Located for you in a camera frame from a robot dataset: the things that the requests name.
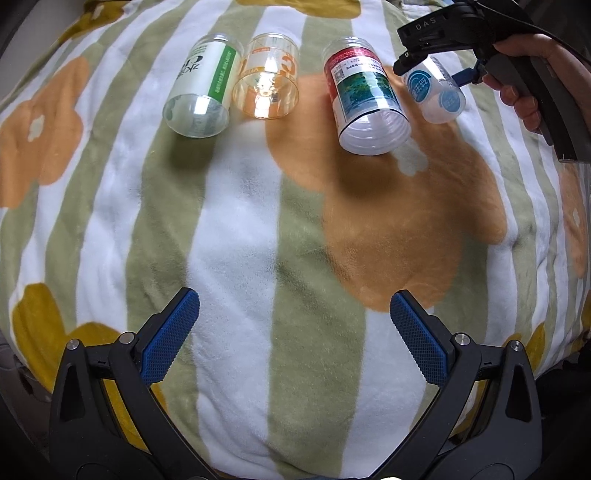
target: qr code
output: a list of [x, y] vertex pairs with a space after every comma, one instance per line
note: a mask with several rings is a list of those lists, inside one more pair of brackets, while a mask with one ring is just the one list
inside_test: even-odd
[[345, 73], [343, 72], [343, 69], [338, 69], [335, 72], [335, 82], [340, 82], [344, 78], [345, 78]]

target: blanket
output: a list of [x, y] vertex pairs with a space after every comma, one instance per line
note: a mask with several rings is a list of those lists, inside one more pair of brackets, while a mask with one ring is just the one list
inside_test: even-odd
[[[477, 342], [520, 339], [536, 374], [580, 346], [589, 167], [560, 164], [483, 85], [463, 88], [457, 121], [429, 124], [392, 74], [397, 28], [445, 2], [114, 4], [0, 110], [0, 329], [46, 388], [69, 339], [137, 331], [189, 286], [199, 320], [152, 390], [198, 453], [243, 478], [363, 477], [434, 394], [390, 321], [397, 290]], [[232, 109], [204, 140], [166, 126], [201, 36], [270, 31], [300, 48], [291, 114]], [[322, 50], [344, 35], [373, 45], [411, 122], [388, 154], [339, 147]], [[436, 56], [452, 73], [475, 61]]]

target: green and white label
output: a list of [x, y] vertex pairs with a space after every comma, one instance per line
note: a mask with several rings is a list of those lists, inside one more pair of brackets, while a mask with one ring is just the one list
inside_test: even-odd
[[240, 62], [240, 55], [225, 42], [212, 41], [194, 46], [174, 82], [168, 100], [191, 93], [206, 95], [227, 109], [232, 101], [232, 88], [236, 83]]

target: blue gripper pad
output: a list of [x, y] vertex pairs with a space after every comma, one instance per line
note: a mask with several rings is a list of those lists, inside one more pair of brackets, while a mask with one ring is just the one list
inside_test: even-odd
[[146, 385], [161, 382], [199, 317], [199, 296], [189, 290], [142, 352], [141, 377]]
[[446, 352], [400, 292], [390, 302], [390, 318], [425, 380], [442, 387], [449, 371]]

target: plastic bottle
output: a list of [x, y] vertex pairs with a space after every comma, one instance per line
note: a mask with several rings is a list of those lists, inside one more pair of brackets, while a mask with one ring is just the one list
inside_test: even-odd
[[191, 48], [164, 105], [167, 125], [191, 138], [212, 137], [224, 130], [242, 56], [242, 45], [228, 35], [201, 38]]
[[434, 57], [427, 57], [407, 72], [404, 81], [427, 122], [450, 122], [460, 115], [466, 106], [464, 93]]
[[300, 53], [292, 39], [280, 33], [253, 38], [232, 96], [236, 106], [254, 118], [287, 115], [297, 105]]
[[380, 155], [405, 143], [410, 123], [371, 45], [357, 37], [340, 38], [323, 57], [341, 147]]

